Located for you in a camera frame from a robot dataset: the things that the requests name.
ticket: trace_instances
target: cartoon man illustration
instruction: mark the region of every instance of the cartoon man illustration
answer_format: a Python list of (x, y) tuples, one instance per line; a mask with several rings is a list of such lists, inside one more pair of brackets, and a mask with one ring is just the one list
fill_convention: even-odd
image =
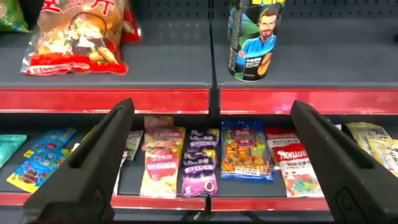
[(279, 11), (275, 8), (268, 8), (261, 13), (259, 18), (260, 36), (245, 41), (242, 49), (238, 52), (236, 63), (245, 66), (246, 59), (258, 58), (265, 55), (258, 68), (259, 75), (265, 74), (268, 69), (269, 62), (271, 61), (271, 51), (276, 42), (274, 29), (277, 25), (278, 18)]

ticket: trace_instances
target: red shelf edge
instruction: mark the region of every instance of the red shelf edge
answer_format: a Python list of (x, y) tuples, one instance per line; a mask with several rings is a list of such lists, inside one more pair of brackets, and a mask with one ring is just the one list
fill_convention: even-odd
[[(0, 205), (21, 206), (29, 198), (27, 193), (0, 193)], [(204, 198), (141, 198), (138, 196), (115, 196), (111, 205), (114, 208), (138, 208), (159, 210), (204, 210)]]
[(324, 198), (212, 198), (211, 211), (329, 211), (329, 206)]
[(220, 93), (221, 114), (290, 114), (294, 100), (323, 114), (398, 114), (398, 89), (230, 89)]
[(136, 113), (207, 114), (209, 89), (0, 89), (0, 113), (107, 113), (132, 98)]

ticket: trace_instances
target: potato chip can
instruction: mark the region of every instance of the potato chip can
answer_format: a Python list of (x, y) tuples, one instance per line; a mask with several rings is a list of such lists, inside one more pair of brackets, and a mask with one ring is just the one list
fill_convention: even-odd
[(229, 72), (238, 80), (263, 79), (271, 62), (285, 0), (230, 0)]

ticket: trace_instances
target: purple candy bag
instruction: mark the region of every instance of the purple candy bag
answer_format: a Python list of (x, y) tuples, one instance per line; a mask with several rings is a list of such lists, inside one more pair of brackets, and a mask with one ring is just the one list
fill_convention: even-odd
[(218, 129), (191, 131), (190, 144), (182, 159), (183, 197), (195, 197), (201, 194), (218, 195), (214, 169), (215, 147), (219, 139)]

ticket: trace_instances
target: pegboard back panel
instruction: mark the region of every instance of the pegboard back panel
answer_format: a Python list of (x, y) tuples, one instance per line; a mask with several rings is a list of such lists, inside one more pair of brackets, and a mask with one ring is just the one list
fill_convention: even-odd
[(134, 12), (143, 20), (208, 19), (210, 0), (132, 0)]
[[(212, 0), (211, 16), (229, 16), (229, 2)], [(286, 0), (284, 19), (398, 17), (398, 0)]]

